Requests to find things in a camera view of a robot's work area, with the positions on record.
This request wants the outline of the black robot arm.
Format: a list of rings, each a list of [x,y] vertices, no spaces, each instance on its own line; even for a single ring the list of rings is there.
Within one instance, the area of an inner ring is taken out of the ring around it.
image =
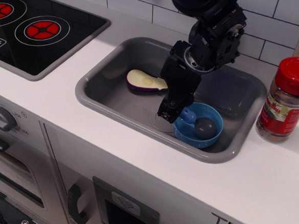
[[[160,72],[168,86],[158,115],[174,123],[194,101],[201,76],[239,56],[246,16],[237,0],[172,0],[184,15],[196,18],[188,41],[177,41]]]

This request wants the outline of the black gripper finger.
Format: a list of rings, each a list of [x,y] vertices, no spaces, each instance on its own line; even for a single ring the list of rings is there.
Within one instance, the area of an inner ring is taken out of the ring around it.
[[[186,123],[191,123],[192,112],[188,107],[183,107],[183,105],[176,108],[172,108],[170,111],[169,122],[174,123],[178,117],[180,117]]]
[[[158,109],[158,116],[167,121],[175,121],[176,109],[169,105],[167,99],[163,99]]]

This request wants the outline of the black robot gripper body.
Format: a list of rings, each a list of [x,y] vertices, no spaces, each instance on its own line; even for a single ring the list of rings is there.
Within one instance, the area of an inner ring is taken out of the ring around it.
[[[201,76],[185,62],[184,54],[189,47],[189,43],[177,41],[165,60],[160,75],[167,83],[168,92],[162,105],[186,107],[194,101]]]

